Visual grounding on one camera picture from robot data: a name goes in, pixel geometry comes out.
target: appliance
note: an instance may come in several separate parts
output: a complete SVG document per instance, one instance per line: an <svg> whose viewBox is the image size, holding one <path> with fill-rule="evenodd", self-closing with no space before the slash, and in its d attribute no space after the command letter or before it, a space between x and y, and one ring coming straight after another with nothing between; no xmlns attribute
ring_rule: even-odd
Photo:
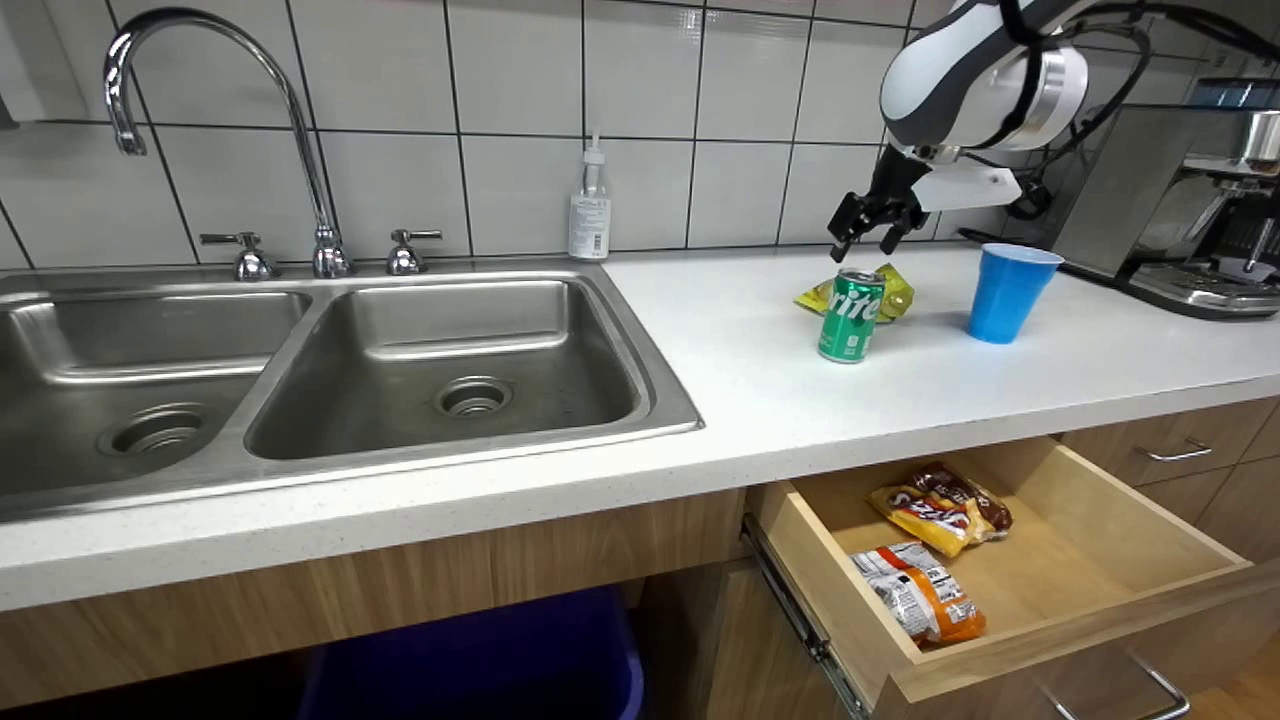
<svg viewBox="0 0 1280 720"><path fill-rule="evenodd" d="M1052 249L1158 308L1265 320L1280 308L1274 236L1274 106L1124 106Z"/></svg>

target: open drawer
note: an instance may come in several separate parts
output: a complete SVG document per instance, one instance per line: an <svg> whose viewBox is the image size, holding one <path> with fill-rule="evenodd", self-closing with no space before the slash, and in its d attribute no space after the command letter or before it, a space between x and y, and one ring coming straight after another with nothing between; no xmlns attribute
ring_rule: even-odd
<svg viewBox="0 0 1280 720"><path fill-rule="evenodd" d="M924 653L846 555L904 538L868 493L927 463L996 493L1015 524L948 562L988 631ZM873 717L1158 717L1280 625L1280 567L1250 567L1049 439L776 484L750 524Z"/></svg>

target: snack package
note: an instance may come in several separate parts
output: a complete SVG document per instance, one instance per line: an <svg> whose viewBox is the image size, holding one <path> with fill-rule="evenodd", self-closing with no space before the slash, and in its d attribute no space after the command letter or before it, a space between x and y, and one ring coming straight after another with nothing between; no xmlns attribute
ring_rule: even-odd
<svg viewBox="0 0 1280 720"><path fill-rule="evenodd" d="M873 275L885 286L877 320L890 324L908 315L914 286L890 265L881 265ZM796 294L796 305L806 308L810 315L823 315L833 308L833 279L810 283L806 293Z"/></svg>
<svg viewBox="0 0 1280 720"><path fill-rule="evenodd" d="M962 595L959 579L914 538L851 555L855 572L918 645L957 645L988 631L988 615Z"/></svg>
<svg viewBox="0 0 1280 720"><path fill-rule="evenodd" d="M1010 510L984 486L948 469L911 473L873 493L877 510L899 532L957 559L971 543L996 543L1010 527Z"/></svg>

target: blue trash bin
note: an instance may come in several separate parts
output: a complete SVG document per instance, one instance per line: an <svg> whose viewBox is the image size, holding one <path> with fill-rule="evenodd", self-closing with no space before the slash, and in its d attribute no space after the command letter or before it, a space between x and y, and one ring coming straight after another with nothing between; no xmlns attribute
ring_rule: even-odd
<svg viewBox="0 0 1280 720"><path fill-rule="evenodd" d="M300 720L636 720L642 671L610 589L321 653Z"/></svg>

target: soap dispenser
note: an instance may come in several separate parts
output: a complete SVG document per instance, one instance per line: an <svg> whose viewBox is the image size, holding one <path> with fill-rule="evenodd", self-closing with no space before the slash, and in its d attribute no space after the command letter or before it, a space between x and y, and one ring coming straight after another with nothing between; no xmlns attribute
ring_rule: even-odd
<svg viewBox="0 0 1280 720"><path fill-rule="evenodd" d="M600 130L592 137L578 166L578 188L568 194L568 255L600 265L610 236L610 192L605 178Z"/></svg>

